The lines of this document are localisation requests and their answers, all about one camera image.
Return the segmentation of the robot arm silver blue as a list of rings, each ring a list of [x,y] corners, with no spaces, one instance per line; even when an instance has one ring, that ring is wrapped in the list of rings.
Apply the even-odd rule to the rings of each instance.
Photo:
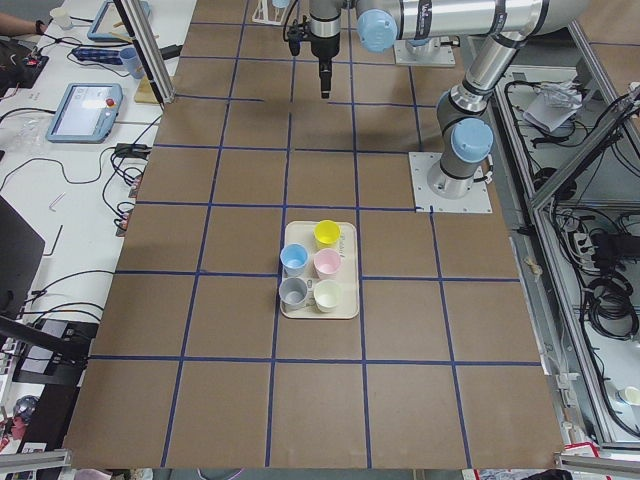
[[[328,97],[332,60],[340,50],[341,14],[356,12],[362,46],[384,52],[400,40],[423,44],[436,37],[483,40],[462,80],[443,94],[437,119],[444,151],[428,173],[430,189],[448,199],[464,197],[494,141],[483,115],[495,87],[517,52],[533,36],[566,27],[586,1],[312,1],[309,13],[283,38],[292,55],[307,42],[319,64],[321,95]]]

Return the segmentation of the person forearm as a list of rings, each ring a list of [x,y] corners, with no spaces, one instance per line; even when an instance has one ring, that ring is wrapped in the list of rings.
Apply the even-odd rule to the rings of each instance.
[[[42,36],[46,32],[47,27],[48,25],[41,20],[25,20],[3,12],[0,13],[0,31],[2,36]]]

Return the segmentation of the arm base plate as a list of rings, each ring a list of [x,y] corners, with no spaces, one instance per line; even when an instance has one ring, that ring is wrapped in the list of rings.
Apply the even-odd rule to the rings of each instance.
[[[415,210],[425,213],[491,214],[488,184],[482,164],[464,180],[447,177],[439,152],[408,154]]]
[[[453,68],[453,47],[459,41],[450,37],[434,37],[422,41],[398,40],[394,44],[395,63],[403,66]]]

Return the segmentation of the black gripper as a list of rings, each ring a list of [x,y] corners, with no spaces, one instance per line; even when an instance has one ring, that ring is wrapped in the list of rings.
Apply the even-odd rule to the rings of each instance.
[[[318,71],[320,79],[320,93],[322,99],[329,99],[332,89],[332,59],[340,50],[339,17],[331,19],[309,19],[309,40],[311,51],[318,59]]]

